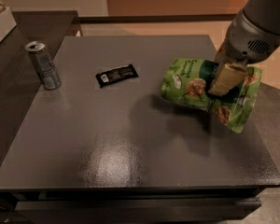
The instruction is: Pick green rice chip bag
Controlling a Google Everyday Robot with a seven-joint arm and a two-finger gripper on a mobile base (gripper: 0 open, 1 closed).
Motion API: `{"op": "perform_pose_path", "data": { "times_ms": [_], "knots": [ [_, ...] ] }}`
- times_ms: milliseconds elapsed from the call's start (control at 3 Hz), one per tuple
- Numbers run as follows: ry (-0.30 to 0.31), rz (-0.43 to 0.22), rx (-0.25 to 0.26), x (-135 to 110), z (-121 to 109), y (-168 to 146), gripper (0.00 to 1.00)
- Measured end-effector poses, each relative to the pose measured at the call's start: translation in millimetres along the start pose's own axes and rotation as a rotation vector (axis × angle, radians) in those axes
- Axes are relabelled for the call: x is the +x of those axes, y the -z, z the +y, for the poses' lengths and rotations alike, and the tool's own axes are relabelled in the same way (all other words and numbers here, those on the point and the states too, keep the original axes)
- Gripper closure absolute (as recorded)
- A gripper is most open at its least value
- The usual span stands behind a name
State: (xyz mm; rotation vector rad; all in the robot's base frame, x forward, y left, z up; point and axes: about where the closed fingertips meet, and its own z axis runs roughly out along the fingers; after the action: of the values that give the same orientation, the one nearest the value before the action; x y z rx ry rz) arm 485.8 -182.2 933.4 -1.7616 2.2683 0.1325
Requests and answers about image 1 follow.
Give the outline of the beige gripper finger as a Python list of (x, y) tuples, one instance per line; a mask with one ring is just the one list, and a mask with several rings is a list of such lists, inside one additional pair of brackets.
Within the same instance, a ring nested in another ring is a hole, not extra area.
[(208, 93), (215, 96), (224, 96), (231, 89), (242, 82), (247, 75), (247, 68), (238, 63), (221, 63), (211, 82)]
[(219, 49), (217, 50), (217, 54), (215, 56), (215, 63), (225, 63), (227, 61), (227, 56), (225, 53), (225, 44), (222, 43)]

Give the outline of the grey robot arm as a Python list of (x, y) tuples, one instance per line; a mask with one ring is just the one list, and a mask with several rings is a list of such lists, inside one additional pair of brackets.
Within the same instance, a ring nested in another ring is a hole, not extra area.
[(280, 0), (248, 0), (217, 51), (218, 68), (208, 92), (226, 95), (242, 82), (247, 66), (267, 60), (280, 47)]

